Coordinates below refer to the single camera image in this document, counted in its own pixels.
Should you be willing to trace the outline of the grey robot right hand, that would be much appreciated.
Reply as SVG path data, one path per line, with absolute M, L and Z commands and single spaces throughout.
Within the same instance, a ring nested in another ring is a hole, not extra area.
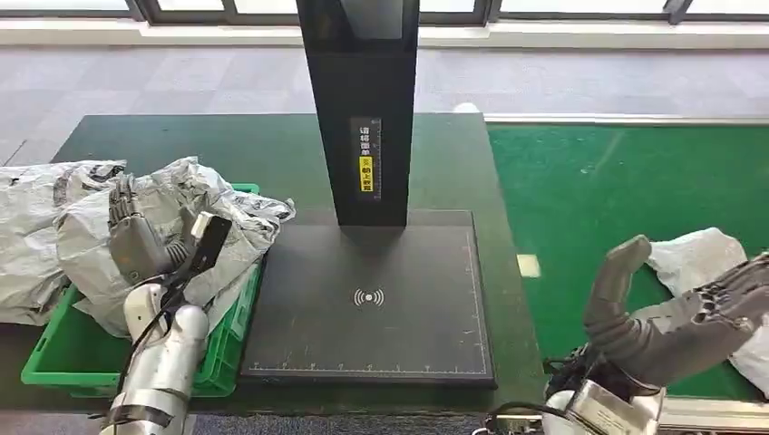
M 582 316 L 589 345 L 628 377 L 663 387 L 703 372 L 745 345 L 768 312 L 768 255 L 699 287 L 630 313 L 632 276 L 651 242 L 637 235 L 607 252 Z

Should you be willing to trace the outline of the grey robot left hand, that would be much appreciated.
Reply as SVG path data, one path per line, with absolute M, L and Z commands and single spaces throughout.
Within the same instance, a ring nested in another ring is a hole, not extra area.
M 171 274 L 185 263 L 195 245 L 190 231 L 196 218 L 189 208 L 181 208 L 181 234 L 162 241 L 137 204 L 134 184 L 132 174 L 118 177 L 109 195 L 108 221 L 112 260 L 131 285 Z

